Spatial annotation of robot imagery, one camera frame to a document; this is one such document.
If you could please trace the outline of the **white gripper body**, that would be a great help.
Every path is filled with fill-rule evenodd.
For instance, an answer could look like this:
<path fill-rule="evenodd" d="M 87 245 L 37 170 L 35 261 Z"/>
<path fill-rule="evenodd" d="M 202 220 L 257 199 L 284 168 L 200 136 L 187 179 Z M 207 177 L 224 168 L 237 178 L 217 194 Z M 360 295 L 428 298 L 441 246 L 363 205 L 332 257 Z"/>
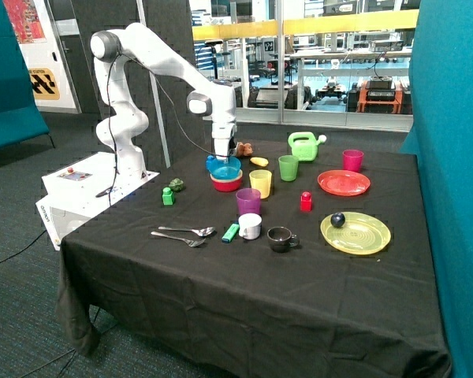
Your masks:
<path fill-rule="evenodd" d="M 213 122 L 211 136 L 214 142 L 214 156 L 216 158 L 228 158 L 235 154 L 237 145 L 234 135 L 237 126 L 234 122 Z"/>

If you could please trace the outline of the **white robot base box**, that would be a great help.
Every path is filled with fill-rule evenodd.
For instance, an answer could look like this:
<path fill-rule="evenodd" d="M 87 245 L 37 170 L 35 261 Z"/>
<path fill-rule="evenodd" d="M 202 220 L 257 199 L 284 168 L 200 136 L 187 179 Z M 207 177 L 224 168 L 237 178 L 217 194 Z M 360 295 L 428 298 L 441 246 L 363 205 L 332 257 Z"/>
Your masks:
<path fill-rule="evenodd" d="M 47 195 L 36 203 L 55 250 L 61 240 L 81 225 L 131 194 L 157 172 L 146 171 L 135 179 L 115 173 L 115 155 L 98 152 L 43 176 Z M 108 196 L 95 196 L 112 188 Z"/>

